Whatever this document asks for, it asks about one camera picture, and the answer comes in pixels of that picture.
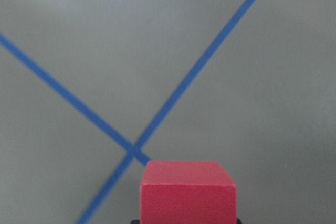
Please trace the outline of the red cube block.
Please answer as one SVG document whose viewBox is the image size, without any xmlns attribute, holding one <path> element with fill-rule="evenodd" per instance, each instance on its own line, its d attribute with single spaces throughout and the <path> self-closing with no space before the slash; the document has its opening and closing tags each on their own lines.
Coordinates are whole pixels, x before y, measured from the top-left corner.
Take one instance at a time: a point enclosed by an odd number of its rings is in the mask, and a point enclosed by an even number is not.
<svg viewBox="0 0 336 224">
<path fill-rule="evenodd" d="M 237 223 L 236 184 L 214 161 L 149 161 L 140 223 Z"/>
</svg>

